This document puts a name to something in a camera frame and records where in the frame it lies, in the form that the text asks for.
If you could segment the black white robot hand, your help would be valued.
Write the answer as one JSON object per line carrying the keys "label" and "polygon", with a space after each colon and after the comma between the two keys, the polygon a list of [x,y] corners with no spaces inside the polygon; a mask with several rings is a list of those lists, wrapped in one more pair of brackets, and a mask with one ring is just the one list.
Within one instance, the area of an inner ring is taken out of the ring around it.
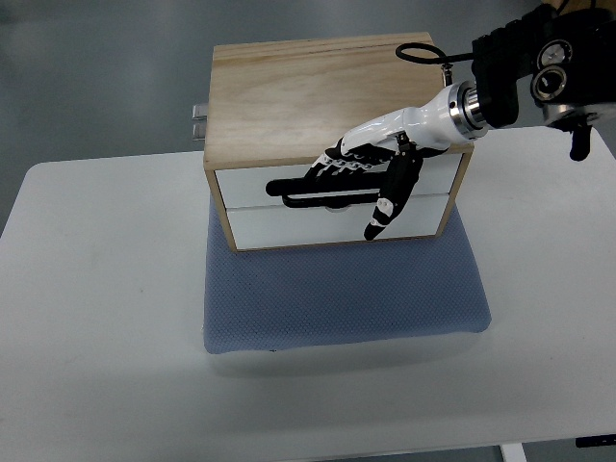
{"label": "black white robot hand", "polygon": [[364,231],[376,238],[402,212],[420,179],[424,159],[484,136],[475,86],[469,82],[442,89],[421,107],[382,115],[347,131],[324,150],[305,177],[309,180],[350,178],[387,164],[372,218]]}

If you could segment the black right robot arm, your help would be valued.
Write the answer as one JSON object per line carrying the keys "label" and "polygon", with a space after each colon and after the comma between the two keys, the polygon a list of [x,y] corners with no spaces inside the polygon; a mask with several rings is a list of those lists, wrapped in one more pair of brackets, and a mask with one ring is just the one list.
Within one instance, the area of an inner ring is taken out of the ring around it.
{"label": "black right robot arm", "polygon": [[572,136],[570,157],[590,153],[592,127],[615,115],[615,4],[612,1],[546,1],[522,18],[474,40],[472,51],[446,55],[429,45],[431,57],[411,55],[417,42],[400,45],[398,58],[442,68],[445,89],[411,113],[422,126],[410,140],[441,149],[509,126],[519,115],[519,80],[546,126]]}

